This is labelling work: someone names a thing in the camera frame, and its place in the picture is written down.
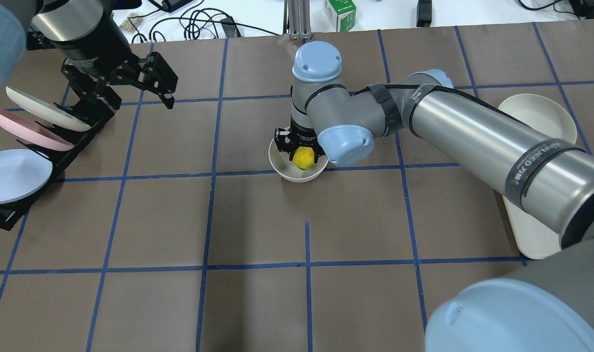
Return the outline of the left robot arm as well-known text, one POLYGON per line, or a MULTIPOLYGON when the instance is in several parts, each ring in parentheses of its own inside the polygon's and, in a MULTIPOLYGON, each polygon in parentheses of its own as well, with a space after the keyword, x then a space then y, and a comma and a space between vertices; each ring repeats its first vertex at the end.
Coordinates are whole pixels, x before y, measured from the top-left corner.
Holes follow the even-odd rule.
POLYGON ((60 52, 61 72, 81 100, 101 101, 117 110, 115 86, 156 94, 174 107, 178 76, 156 52, 139 58, 112 19, 112 12, 134 0, 0 0, 0 87, 6 84, 26 49, 31 26, 60 52))

